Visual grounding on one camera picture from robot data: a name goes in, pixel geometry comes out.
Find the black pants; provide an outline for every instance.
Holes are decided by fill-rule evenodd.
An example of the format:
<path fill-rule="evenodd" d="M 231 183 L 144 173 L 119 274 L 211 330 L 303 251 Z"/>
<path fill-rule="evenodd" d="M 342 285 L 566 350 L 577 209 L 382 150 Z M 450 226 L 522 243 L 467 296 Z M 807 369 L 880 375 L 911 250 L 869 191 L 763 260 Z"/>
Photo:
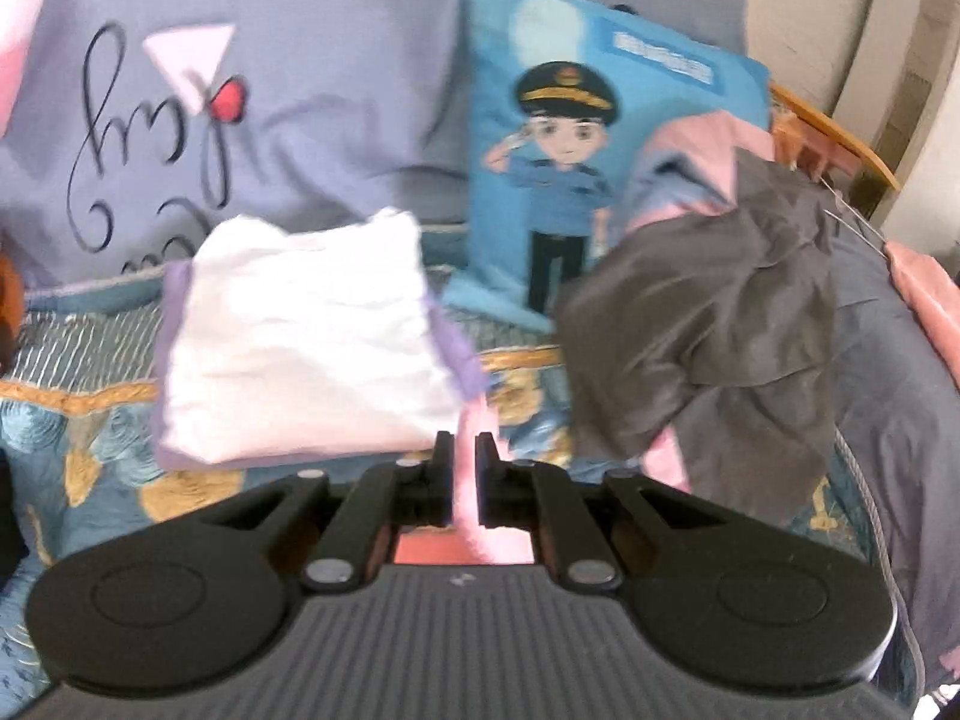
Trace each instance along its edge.
<path fill-rule="evenodd" d="M 586 254 L 586 238 L 533 233 L 530 241 L 530 292 L 527 295 L 527 306 L 540 314 L 546 314 L 553 261 L 560 260 L 560 282 L 563 283 L 584 272 Z"/>

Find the white circle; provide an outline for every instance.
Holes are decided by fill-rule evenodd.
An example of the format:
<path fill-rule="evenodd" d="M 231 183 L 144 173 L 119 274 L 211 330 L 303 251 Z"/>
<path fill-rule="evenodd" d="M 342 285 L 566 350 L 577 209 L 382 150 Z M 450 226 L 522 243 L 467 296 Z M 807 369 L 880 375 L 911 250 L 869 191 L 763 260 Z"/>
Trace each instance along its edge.
<path fill-rule="evenodd" d="M 564 0 L 524 0 L 510 21 L 510 42 L 525 68 L 579 62 L 586 34 L 583 14 Z"/>

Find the wooden armrest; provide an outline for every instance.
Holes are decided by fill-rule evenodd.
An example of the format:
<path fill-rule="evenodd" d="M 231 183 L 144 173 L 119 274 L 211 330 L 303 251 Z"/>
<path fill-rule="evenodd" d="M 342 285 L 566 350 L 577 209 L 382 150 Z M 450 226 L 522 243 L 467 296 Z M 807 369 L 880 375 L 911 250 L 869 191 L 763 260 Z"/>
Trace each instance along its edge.
<path fill-rule="evenodd" d="M 840 146 L 843 146 L 843 148 L 856 154 L 865 165 L 880 175 L 891 189 L 895 191 L 901 189 L 899 181 L 896 180 L 896 176 L 893 175 L 889 167 L 885 165 L 883 160 L 877 156 L 877 153 L 875 153 L 870 146 L 867 146 L 866 143 L 861 141 L 860 138 L 857 138 L 856 135 L 847 132 L 846 129 L 840 127 L 840 125 L 834 122 L 827 114 L 818 111 L 806 100 L 797 97 L 789 89 L 782 87 L 778 83 L 770 82 L 770 94 L 773 95 L 774 100 L 786 105 L 786 107 L 797 114 L 797 117 L 801 121 L 806 122 L 818 132 L 822 132 L 834 141 L 834 143 L 838 143 Z"/>

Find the blue uniform shirt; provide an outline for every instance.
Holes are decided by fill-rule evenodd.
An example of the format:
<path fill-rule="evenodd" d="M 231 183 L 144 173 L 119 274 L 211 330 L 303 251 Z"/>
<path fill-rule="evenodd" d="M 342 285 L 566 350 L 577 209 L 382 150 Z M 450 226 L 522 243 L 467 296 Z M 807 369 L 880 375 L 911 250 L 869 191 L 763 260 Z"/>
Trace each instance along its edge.
<path fill-rule="evenodd" d="M 507 175 L 530 188 L 530 228 L 546 235 L 589 238 L 593 212 L 611 204 L 610 188 L 586 165 L 558 170 L 553 160 L 511 155 Z"/>

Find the cartoon face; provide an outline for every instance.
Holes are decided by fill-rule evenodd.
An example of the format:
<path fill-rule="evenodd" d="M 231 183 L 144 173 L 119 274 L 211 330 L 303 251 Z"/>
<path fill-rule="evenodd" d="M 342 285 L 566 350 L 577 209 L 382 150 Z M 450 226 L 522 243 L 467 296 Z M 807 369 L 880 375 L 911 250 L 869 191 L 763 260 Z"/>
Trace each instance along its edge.
<path fill-rule="evenodd" d="M 557 165 L 579 165 L 607 144 L 607 129 L 593 119 L 535 116 L 530 119 L 534 142 Z"/>

